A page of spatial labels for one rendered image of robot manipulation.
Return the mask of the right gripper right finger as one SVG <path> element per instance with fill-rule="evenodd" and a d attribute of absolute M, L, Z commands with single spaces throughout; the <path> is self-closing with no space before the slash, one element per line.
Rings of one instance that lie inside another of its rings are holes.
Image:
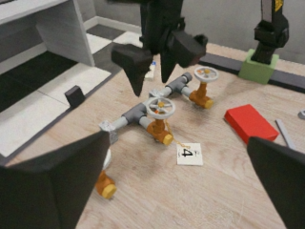
<path fill-rule="evenodd" d="M 247 154 L 286 229 L 305 229 L 305 153 L 250 135 Z"/>

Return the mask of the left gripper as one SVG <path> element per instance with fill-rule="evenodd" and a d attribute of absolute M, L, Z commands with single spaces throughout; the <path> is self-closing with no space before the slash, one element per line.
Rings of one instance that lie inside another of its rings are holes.
<path fill-rule="evenodd" d="M 146 16 L 145 33 L 139 34 L 140 45 L 131 40 L 115 42 L 111 46 L 111 60 L 121 65 L 132 86 L 135 95 L 140 96 L 144 75 L 152 68 L 153 56 L 161 52 L 157 51 L 159 38 L 166 25 L 175 21 L 175 28 L 178 28 L 185 16 L 181 14 L 182 9 L 157 6 L 148 2 L 148 8 L 142 9 L 141 15 Z M 161 78 L 167 83 L 177 61 L 167 52 L 161 53 Z M 134 72 L 135 71 L 135 72 Z"/>

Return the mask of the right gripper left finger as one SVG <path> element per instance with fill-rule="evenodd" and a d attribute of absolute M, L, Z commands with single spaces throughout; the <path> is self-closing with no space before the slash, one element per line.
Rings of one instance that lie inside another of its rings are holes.
<path fill-rule="evenodd" d="M 0 165 L 0 229 L 75 229 L 103 170 L 109 131 Z"/>

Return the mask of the red rectangular block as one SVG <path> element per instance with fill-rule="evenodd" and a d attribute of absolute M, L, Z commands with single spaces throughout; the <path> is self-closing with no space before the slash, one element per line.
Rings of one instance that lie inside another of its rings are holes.
<path fill-rule="evenodd" d="M 250 135 L 258 135 L 271 141 L 279 136 L 279 132 L 251 104 L 229 109 L 224 117 L 246 145 Z"/>

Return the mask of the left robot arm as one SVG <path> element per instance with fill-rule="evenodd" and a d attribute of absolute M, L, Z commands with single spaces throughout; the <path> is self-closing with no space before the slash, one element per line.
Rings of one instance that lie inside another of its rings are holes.
<path fill-rule="evenodd" d="M 157 6 L 182 9 L 184 0 L 109 0 L 130 3 L 151 3 Z M 251 61 L 271 65 L 276 49 L 284 48 L 288 42 L 289 20 L 283 15 L 284 0 L 261 0 L 261 21 L 254 28 L 254 40 L 259 41 Z M 167 52 L 183 68 L 195 65 L 206 54 L 209 37 L 204 33 L 193 36 L 185 31 L 186 21 L 178 28 L 170 21 L 163 30 L 158 44 L 159 52 Z"/>

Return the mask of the black diagonal bar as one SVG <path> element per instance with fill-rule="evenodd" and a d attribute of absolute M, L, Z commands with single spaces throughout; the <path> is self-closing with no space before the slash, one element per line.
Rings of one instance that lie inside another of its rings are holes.
<path fill-rule="evenodd" d="M 142 34 L 145 33 L 146 16 L 141 15 L 141 13 L 142 13 L 142 9 L 147 9 L 147 8 L 148 8 L 148 3 L 146 3 L 146 4 L 140 3 L 141 32 L 142 32 Z"/>

